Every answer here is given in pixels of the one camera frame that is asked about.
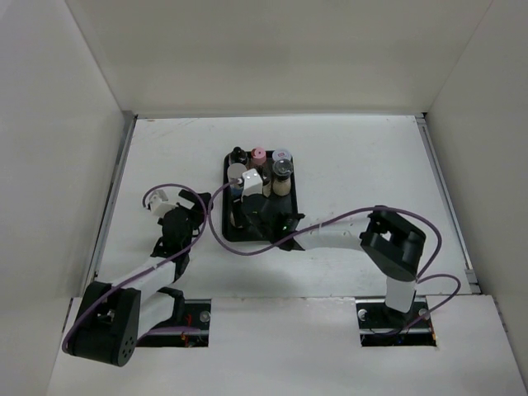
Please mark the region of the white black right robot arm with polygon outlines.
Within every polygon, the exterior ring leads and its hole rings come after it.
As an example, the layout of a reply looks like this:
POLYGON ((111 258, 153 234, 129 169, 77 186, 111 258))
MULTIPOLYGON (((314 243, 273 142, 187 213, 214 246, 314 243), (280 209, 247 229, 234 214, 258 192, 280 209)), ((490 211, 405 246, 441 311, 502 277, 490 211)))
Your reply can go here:
POLYGON ((330 248, 365 253, 386 276, 384 320, 398 327, 412 317, 427 237, 400 214, 378 205, 336 221, 314 220, 282 212, 263 195, 244 196, 241 213, 262 237, 284 251, 330 248))

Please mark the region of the blue label white bead bottle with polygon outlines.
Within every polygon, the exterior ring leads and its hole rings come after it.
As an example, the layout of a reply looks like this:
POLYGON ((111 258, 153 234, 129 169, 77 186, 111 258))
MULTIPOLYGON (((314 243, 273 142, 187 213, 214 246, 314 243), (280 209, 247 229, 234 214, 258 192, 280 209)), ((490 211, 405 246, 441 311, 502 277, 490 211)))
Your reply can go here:
POLYGON ((244 183, 243 174, 246 171, 246 166, 241 163, 232 163, 227 168, 226 175, 229 182, 229 190, 234 199, 242 196, 244 183))

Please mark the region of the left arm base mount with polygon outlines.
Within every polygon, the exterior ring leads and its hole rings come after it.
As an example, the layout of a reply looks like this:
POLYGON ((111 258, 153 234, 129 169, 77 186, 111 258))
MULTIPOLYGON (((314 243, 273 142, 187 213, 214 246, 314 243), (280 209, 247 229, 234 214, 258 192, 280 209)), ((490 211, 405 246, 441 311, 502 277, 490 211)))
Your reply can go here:
POLYGON ((207 347, 210 323, 211 300, 187 299, 181 313, 155 325, 138 340, 138 347, 207 347))

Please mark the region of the small black round cap bottle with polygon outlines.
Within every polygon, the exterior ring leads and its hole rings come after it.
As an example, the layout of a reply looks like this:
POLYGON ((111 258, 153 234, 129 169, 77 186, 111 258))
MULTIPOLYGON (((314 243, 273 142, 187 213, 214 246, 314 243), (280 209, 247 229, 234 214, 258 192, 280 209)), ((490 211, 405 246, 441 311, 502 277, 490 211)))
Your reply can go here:
POLYGON ((263 173, 261 175, 262 178, 262 194, 269 198, 271 196, 272 191, 272 176, 269 173, 263 173))

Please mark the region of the yellow cap spice bottle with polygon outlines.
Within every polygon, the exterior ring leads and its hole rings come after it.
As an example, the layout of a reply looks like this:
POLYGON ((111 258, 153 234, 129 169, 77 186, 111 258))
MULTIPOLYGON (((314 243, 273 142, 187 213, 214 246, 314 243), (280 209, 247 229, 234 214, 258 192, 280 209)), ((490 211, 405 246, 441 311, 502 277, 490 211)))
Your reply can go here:
POLYGON ((244 228, 242 202, 240 200, 235 201, 231 206, 230 223, 236 229, 244 228))

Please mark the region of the pink cap spice bottle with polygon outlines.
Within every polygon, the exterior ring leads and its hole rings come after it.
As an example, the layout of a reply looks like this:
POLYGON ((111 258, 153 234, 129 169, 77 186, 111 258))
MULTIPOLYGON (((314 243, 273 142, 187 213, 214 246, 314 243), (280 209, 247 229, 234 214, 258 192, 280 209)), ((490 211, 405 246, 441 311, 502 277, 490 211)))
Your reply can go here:
POLYGON ((266 150, 262 147, 256 147, 251 151, 250 163, 252 168, 262 167, 266 164, 266 150))

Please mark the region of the black plastic tray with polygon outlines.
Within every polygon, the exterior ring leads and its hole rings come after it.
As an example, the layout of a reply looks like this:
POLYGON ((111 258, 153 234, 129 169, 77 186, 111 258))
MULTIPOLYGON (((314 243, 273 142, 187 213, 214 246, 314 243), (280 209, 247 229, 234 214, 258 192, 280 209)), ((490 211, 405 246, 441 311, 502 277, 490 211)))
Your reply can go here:
POLYGON ((241 186, 222 192, 222 236, 235 243, 264 242, 299 213, 293 157, 286 149, 245 151, 237 146, 224 159, 224 182, 234 179, 229 167, 235 164, 257 171, 262 195, 245 205, 241 186))

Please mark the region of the white lid red label jar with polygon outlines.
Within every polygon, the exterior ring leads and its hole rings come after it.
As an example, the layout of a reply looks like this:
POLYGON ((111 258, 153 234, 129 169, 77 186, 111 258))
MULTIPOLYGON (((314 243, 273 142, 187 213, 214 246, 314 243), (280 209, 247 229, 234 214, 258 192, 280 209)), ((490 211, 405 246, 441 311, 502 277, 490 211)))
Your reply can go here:
POLYGON ((280 161, 280 160, 292 160, 292 154, 289 150, 285 148, 279 148, 272 152, 271 158, 274 162, 280 161))

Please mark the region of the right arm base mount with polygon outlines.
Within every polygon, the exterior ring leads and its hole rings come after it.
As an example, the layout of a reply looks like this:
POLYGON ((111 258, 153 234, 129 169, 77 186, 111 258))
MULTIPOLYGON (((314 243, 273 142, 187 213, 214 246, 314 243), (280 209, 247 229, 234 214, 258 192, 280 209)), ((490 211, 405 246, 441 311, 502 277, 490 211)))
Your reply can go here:
POLYGON ((417 297, 407 313, 390 309, 383 299, 357 299, 356 317, 363 347, 435 347, 427 300, 417 297))

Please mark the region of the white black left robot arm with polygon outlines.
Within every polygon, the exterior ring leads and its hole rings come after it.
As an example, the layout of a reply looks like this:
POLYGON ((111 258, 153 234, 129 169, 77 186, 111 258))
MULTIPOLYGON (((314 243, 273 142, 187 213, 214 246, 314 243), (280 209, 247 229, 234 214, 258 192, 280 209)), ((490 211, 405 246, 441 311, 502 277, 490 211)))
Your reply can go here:
POLYGON ((182 291, 174 284, 185 272, 189 253, 205 231, 211 195, 180 186, 179 197, 191 203, 171 203, 163 186, 143 198, 143 206, 158 220, 161 235, 148 260, 113 281, 93 281, 85 290, 77 317, 64 336, 64 353, 122 367, 136 347, 152 338, 179 337, 188 342, 208 332, 198 313, 186 311, 182 291))

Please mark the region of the black pump cap spice bottle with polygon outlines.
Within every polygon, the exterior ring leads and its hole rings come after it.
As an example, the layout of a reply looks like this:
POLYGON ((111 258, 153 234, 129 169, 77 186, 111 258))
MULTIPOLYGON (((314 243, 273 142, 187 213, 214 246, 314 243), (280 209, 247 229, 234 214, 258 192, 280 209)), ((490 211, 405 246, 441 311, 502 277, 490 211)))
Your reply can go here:
POLYGON ((228 155, 229 165, 235 163, 242 164, 244 167, 248 165, 249 157, 248 153, 239 146, 233 148, 233 150, 228 155))

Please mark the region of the black cap grinder bottle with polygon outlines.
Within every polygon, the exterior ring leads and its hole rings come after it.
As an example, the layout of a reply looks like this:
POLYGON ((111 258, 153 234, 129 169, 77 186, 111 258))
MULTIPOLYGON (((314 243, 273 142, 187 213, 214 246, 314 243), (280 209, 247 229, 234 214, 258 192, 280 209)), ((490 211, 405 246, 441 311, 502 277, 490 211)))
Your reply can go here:
POLYGON ((289 159, 275 161, 272 166, 272 190, 277 196, 287 196, 291 190, 291 177, 294 173, 293 163, 289 159))

